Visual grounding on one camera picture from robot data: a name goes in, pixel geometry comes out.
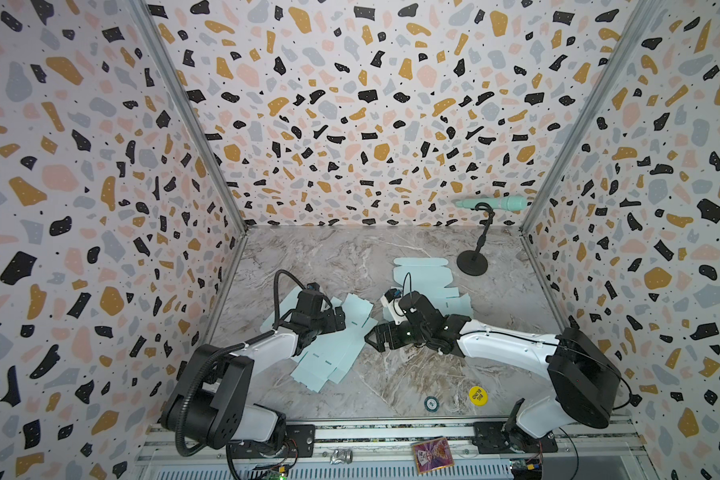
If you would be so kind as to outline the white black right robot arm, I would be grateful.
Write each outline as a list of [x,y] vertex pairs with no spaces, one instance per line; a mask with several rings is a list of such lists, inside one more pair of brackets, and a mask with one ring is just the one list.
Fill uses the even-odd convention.
[[442,355],[504,363],[547,382],[539,398],[517,400],[504,422],[475,423],[472,442],[480,453],[556,452],[555,430],[575,423],[609,427],[622,376],[581,330],[568,327],[553,335],[499,328],[465,315],[444,315],[416,291],[390,289],[382,303],[392,321],[365,336],[380,353],[426,347]]

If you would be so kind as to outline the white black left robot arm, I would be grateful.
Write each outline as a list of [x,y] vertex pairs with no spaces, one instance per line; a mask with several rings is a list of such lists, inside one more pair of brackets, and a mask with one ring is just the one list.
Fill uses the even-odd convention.
[[268,454],[285,444],[284,414],[247,402],[252,378],[272,365],[295,357],[318,337],[346,328],[340,306],[312,283],[297,296],[285,320],[248,341],[227,347],[205,344],[187,362],[160,418],[174,433],[183,457],[204,448],[258,444]]

